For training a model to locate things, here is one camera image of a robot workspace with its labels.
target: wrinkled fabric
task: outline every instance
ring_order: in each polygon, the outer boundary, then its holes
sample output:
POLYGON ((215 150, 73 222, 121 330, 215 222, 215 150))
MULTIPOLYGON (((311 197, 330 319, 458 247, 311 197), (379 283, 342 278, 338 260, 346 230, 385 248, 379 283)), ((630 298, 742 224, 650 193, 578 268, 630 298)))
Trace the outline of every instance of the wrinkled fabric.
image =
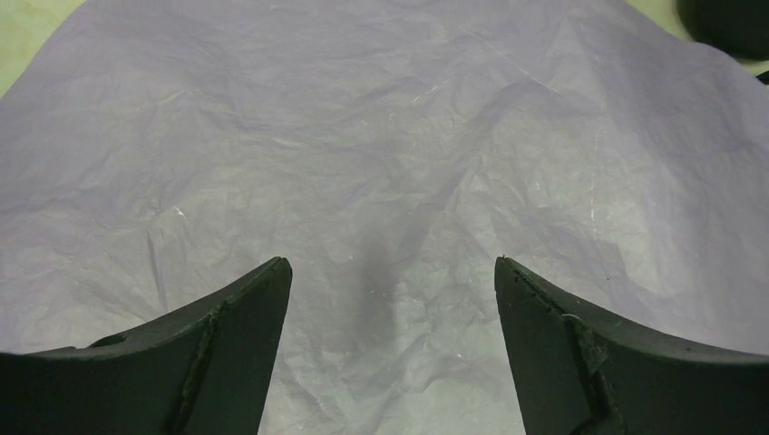
POLYGON ((0 350, 285 256, 264 434, 523 433, 501 255, 769 354, 769 92, 621 2, 90 0, 0 122, 0 350))

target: dark blurry object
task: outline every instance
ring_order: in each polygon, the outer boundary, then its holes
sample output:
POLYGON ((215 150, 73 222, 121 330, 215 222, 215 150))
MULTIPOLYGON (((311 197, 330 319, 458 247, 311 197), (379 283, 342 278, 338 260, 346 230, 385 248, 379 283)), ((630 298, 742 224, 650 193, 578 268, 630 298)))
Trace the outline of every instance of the dark blurry object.
POLYGON ((769 433, 769 356, 646 328, 509 258, 494 281, 527 434, 769 433))
POLYGON ((0 353, 0 433, 257 433, 291 276, 275 258, 88 348, 0 353))
POLYGON ((737 59, 769 60, 769 0, 677 0, 677 9, 695 41, 737 59))

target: yellow-green floor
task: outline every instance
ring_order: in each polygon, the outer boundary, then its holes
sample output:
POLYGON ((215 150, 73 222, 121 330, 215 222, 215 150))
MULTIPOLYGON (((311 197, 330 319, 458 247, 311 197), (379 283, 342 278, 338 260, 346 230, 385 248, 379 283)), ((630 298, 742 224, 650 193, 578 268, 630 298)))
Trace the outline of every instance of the yellow-green floor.
MULTIPOLYGON (((56 27, 84 0, 0 0, 0 96, 21 75, 56 27)), ((675 0, 628 0, 671 34, 689 39, 678 21, 675 0)), ((747 64, 751 73, 769 63, 747 64)))

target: green surface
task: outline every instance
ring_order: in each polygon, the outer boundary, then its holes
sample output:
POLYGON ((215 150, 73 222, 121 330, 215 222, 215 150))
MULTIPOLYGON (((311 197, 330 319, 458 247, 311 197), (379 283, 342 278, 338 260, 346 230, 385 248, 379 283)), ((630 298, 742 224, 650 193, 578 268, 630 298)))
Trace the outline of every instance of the green surface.
MULTIPOLYGON (((84 0, 0 0, 0 95, 24 72, 56 28, 84 0)), ((689 40, 675 10, 675 0, 628 0, 674 36, 689 40)), ((745 67, 757 75, 769 62, 745 67)))

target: round black object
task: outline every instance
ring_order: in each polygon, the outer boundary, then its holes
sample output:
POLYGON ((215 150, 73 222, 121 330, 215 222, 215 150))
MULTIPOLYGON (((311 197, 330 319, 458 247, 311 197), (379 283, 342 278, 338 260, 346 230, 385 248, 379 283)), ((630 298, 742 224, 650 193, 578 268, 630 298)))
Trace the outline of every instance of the round black object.
POLYGON ((677 0, 689 34, 732 57, 769 60, 769 0, 677 0))

